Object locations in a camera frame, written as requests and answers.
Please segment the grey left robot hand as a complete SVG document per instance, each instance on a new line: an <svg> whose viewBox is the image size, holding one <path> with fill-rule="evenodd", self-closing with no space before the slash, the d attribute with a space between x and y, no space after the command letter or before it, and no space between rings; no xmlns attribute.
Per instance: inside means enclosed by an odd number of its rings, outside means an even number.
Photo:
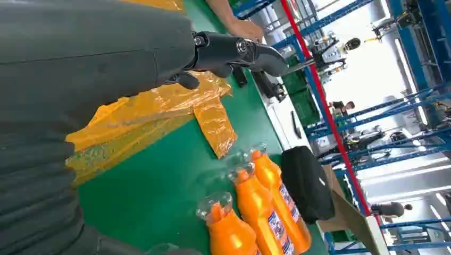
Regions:
<svg viewBox="0 0 451 255"><path fill-rule="evenodd" d="M1 1L1 139L65 136L101 105L239 65L286 72L274 48L196 31L176 11L124 1Z"/></svg>

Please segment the person's right hand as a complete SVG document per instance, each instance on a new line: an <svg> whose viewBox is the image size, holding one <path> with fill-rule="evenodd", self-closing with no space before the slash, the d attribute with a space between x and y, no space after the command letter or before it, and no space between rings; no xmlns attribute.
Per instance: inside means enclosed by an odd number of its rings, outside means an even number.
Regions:
<svg viewBox="0 0 451 255"><path fill-rule="evenodd" d="M257 43L262 42L264 36L263 30L252 21L233 19L228 21L225 26L229 32L235 36L246 38Z"/></svg>

